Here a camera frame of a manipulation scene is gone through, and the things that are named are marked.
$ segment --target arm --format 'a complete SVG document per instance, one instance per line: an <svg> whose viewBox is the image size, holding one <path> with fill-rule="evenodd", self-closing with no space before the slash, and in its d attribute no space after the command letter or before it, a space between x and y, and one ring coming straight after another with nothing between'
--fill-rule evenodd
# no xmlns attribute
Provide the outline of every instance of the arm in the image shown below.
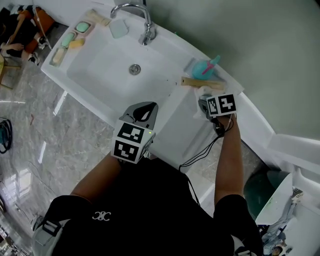
<svg viewBox="0 0 320 256"><path fill-rule="evenodd" d="M121 166L110 153L102 159L73 189L71 195L94 202L119 175Z"/></svg>
<svg viewBox="0 0 320 256"><path fill-rule="evenodd" d="M219 117L224 127L229 118ZM214 205L228 195L243 196L244 170L241 153L241 137L235 115L232 115L233 127L225 133L219 163L215 177Z"/></svg>
<svg viewBox="0 0 320 256"><path fill-rule="evenodd" d="M16 25L16 28L15 28L13 35L9 39L9 44L11 44L15 40L16 35L17 35L22 23L24 22L25 18L26 18L26 16L24 14L19 14L18 18L16 19L18 21L18 24Z"/></svg>
<svg viewBox="0 0 320 256"><path fill-rule="evenodd" d="M10 50L11 49L11 44L6 44L6 43L2 43L1 44L1 46L0 46L0 48L2 49L2 50Z"/></svg>

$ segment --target sponge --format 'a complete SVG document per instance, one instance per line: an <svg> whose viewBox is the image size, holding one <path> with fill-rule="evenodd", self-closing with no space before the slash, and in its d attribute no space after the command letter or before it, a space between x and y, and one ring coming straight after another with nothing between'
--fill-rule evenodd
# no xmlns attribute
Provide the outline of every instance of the sponge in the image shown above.
<svg viewBox="0 0 320 256"><path fill-rule="evenodd" d="M77 47L81 47L84 44L85 44L85 39L81 38L81 39L78 39L78 40L75 40L75 41L71 41L69 43L69 48L70 49L74 49L74 48L77 48Z"/></svg>

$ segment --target backpack strap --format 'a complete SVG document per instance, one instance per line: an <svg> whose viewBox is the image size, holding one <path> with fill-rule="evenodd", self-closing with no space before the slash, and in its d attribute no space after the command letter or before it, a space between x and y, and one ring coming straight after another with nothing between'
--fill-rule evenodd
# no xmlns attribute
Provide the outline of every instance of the backpack strap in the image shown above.
<svg viewBox="0 0 320 256"><path fill-rule="evenodd" d="M234 256L257 256L255 253L247 249L239 238L233 235L231 235L231 237L234 243Z"/></svg>
<svg viewBox="0 0 320 256"><path fill-rule="evenodd" d="M45 220L34 232L31 240L35 256L51 256L59 241L64 226L70 219L62 221Z"/></svg>

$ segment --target bottle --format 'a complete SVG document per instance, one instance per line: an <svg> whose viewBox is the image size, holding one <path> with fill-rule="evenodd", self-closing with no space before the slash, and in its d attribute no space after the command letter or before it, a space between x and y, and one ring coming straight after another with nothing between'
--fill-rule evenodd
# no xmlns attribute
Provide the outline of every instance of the bottle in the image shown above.
<svg viewBox="0 0 320 256"><path fill-rule="evenodd" d="M200 60L198 61L193 69L192 76L194 79L199 80L209 80L214 72L215 65L219 62L220 55L217 55L214 59L211 60Z"/></svg>

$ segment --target faucet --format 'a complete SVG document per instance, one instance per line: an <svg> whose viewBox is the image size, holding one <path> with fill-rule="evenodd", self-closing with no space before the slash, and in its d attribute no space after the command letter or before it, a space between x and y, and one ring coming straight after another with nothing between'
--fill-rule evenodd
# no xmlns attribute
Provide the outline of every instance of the faucet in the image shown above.
<svg viewBox="0 0 320 256"><path fill-rule="evenodd" d="M111 14L110 14L111 19L114 19L117 16L118 10L126 7L138 8L143 12L144 18L145 18L144 33L140 36L139 43L143 46L146 46L151 40L155 39L156 28L155 28L155 24L151 21L150 13L144 4L140 4L137 2L119 4L111 10Z"/></svg>

